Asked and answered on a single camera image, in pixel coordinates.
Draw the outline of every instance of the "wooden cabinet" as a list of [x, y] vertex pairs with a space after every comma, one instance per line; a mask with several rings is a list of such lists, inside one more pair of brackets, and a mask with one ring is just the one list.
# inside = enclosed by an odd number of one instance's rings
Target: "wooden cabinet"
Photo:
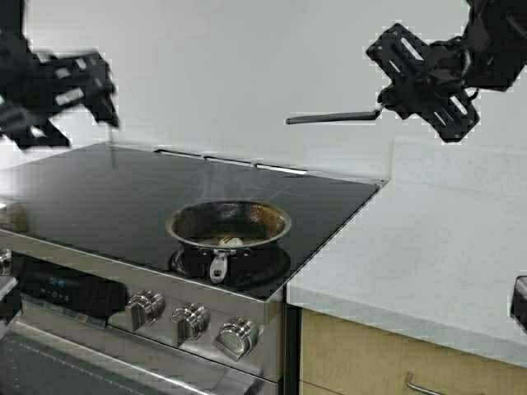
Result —
[[304, 310], [301, 380], [307, 395], [525, 395], [527, 369]]
[[332, 393], [331, 391], [316, 387], [315, 385], [308, 383], [301, 383], [300, 386], [300, 395], [338, 395], [337, 393]]

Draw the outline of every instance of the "white countertop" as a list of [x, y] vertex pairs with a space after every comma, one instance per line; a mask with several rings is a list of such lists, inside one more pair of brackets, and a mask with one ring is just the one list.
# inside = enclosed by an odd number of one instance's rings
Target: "white countertop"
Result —
[[[428, 163], [408, 179], [412, 162], [436, 149], [446, 152], [439, 167]], [[396, 143], [392, 180], [290, 281], [287, 300], [527, 367], [527, 334], [509, 315], [515, 279], [527, 275], [525, 186], [511, 184], [525, 176], [527, 156], [491, 152], [473, 169], [501, 180], [473, 170], [461, 182], [467, 167], [452, 165], [455, 150]], [[443, 179], [449, 171], [454, 183]]]

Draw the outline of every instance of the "digital display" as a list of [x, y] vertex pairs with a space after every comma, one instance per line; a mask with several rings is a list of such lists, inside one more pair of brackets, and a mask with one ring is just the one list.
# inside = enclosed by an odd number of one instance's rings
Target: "digital display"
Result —
[[104, 319], [126, 306], [121, 283], [20, 254], [16, 259], [23, 261], [21, 291], [34, 298]]

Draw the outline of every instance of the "white wall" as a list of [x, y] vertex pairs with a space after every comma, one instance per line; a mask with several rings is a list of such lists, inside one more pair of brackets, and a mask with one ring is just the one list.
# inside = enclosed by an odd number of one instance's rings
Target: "white wall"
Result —
[[[441, 144], [420, 119], [288, 127], [284, 118], [370, 109], [389, 82], [364, 50], [384, 28], [402, 21], [441, 40], [467, 18], [464, 0], [30, 0], [27, 28], [35, 46], [97, 47], [110, 60], [120, 140], [386, 175], [394, 136]], [[527, 145], [526, 97], [525, 83], [484, 94], [482, 123], [464, 144]], [[64, 131], [105, 135], [88, 117]]]

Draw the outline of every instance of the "stove knob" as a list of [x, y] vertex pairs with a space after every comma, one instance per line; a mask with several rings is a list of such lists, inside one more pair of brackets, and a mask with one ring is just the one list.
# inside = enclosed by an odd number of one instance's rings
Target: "stove knob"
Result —
[[259, 329], [254, 321], [234, 318], [224, 324], [216, 337], [216, 347], [233, 360], [249, 354], [258, 341]]
[[165, 309], [165, 297], [151, 290], [142, 290], [132, 296], [126, 305], [127, 328], [137, 331], [144, 325], [153, 324]]
[[11, 274], [12, 254], [9, 249], [0, 249], [0, 276]]
[[199, 304], [187, 304], [172, 314], [172, 341], [180, 346], [188, 340], [196, 340], [207, 329], [211, 315]]

